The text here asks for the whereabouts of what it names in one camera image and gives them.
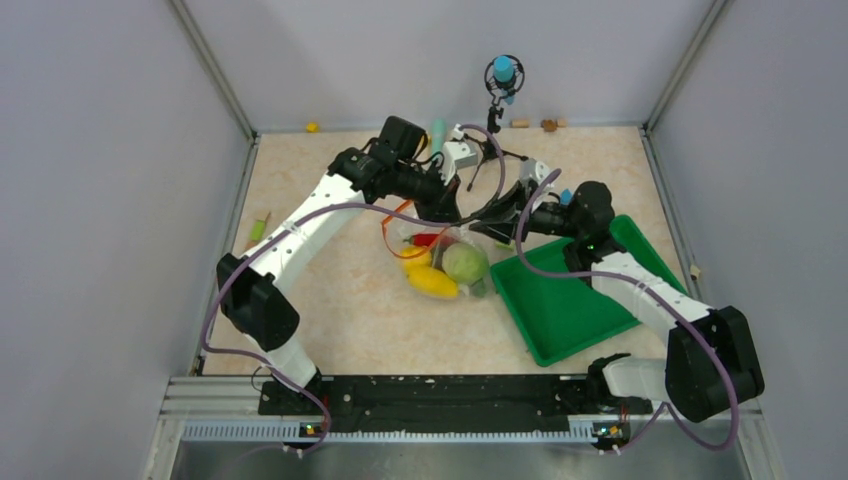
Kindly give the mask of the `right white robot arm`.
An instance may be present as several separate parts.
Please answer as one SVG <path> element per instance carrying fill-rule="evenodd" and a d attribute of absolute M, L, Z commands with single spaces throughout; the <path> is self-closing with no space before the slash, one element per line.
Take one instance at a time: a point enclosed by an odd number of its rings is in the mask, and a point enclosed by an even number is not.
<path fill-rule="evenodd" d="M 615 212 L 606 184 L 580 184 L 566 204 L 542 201 L 535 183 L 516 183 L 472 231 L 520 244 L 529 233 L 567 239 L 564 272 L 615 302 L 666 346 L 662 360 L 618 355 L 600 363 L 586 385 L 589 404 L 612 412 L 626 397 L 671 405 L 699 423 L 735 410 L 765 390 L 746 316 L 733 306 L 711 307 L 650 272 L 612 233 Z"/>

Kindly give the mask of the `clear zip bag orange zipper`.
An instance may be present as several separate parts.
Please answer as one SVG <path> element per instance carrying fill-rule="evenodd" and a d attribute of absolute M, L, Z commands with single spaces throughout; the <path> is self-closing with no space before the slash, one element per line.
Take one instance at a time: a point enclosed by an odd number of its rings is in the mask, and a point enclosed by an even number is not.
<path fill-rule="evenodd" d="M 417 233 L 439 233 L 439 234 L 444 235 L 442 241 L 440 242 L 440 244 L 438 246 L 435 246 L 435 247 L 432 247 L 432 248 L 428 247 L 431 250 L 431 253 L 432 253 L 432 265 L 430 267 L 438 269 L 442 272 L 444 272 L 442 270 L 442 267 L 441 267 L 442 254 L 444 253 L 444 251 L 449 246 L 451 246 L 454 243 L 462 242 L 462 243 L 474 245 L 477 248 L 479 248 L 480 250 L 482 250 L 488 258 L 488 255 L 485 252 L 485 250 L 481 246 L 479 246 L 475 241 L 472 240 L 470 233 L 464 227 L 450 227 L 450 228 L 426 227 L 426 226 L 422 226 L 422 225 L 418 225 L 418 224 L 413 224 L 411 222 L 403 221 L 400 218 L 398 218 L 398 216 L 396 216 L 396 215 L 394 215 L 394 216 L 388 215 L 388 216 L 386 216 L 382 219 L 382 221 L 380 223 L 380 228 L 381 228 L 381 235 L 382 235 L 382 239 L 383 239 L 383 242 L 384 242 L 384 246 L 387 248 L 388 252 L 391 253 L 392 256 L 395 257 L 396 261 L 399 263 L 400 266 L 401 266 L 401 264 L 400 264 L 399 259 L 398 259 L 398 257 L 400 256 L 400 252 L 404 248 L 406 248 L 407 246 L 411 245 L 408 242 L 408 239 L 409 239 L 410 236 L 417 234 Z M 486 282 L 486 284 L 489 288 L 487 296 L 489 296 L 493 292 L 492 281 L 491 281 L 491 278 L 490 278 L 491 265 L 490 265 L 489 258 L 488 258 L 488 262 L 489 262 L 489 271 L 488 271 L 488 274 L 483 278 L 483 280 Z M 405 271 L 402 266 L 401 266 L 401 269 L 402 269 L 402 272 L 404 273 L 405 279 L 407 281 L 407 271 Z M 469 285 L 458 284 L 458 286 L 459 286 L 459 289 L 460 289 L 460 294 L 459 294 L 458 297 L 453 298 L 453 299 L 442 299 L 442 298 L 432 297 L 432 296 L 420 293 L 420 292 L 416 291 L 415 289 L 413 289 L 411 286 L 410 287 L 413 290 L 415 290 L 416 292 L 418 292 L 422 295 L 425 295 L 427 297 L 431 297 L 431 298 L 434 298 L 434 299 L 439 299 L 439 300 L 456 300 L 456 299 L 465 298 L 465 297 L 474 298 L 474 297 L 470 296 L 469 293 L 468 293 L 468 286 Z"/>

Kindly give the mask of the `green cabbage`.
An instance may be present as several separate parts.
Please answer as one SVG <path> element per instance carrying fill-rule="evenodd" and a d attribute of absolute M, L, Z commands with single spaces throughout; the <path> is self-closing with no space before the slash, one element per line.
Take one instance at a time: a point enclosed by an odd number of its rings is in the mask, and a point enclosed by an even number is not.
<path fill-rule="evenodd" d="M 442 270 L 461 285 L 472 285 L 482 280 L 489 271 L 486 254 L 474 245 L 454 243 L 441 257 Z"/>

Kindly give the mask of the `red chili pepper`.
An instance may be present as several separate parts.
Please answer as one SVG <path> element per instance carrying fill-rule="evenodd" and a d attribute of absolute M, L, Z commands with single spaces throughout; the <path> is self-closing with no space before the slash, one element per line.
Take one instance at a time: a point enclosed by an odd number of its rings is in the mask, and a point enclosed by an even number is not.
<path fill-rule="evenodd" d="M 409 237 L 408 242 L 417 247 L 435 247 L 440 244 L 444 235 L 439 233 L 417 233 Z"/>

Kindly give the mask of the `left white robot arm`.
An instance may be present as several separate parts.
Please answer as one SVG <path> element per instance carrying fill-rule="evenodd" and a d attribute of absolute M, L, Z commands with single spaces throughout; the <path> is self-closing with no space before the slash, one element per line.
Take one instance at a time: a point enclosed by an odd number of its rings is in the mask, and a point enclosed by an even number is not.
<path fill-rule="evenodd" d="M 256 347 L 251 357 L 284 384 L 283 401 L 297 413 L 319 404 L 319 369 L 297 338 L 300 316 L 286 294 L 317 253 L 364 210 L 388 196 L 410 201 L 412 224 L 443 228 L 461 220 L 456 162 L 471 152 L 461 125 L 453 127 L 432 160 L 416 156 L 427 134 L 397 116 L 365 147 L 338 153 L 304 202 L 269 236 L 242 256 L 217 263 L 215 307 Z"/>

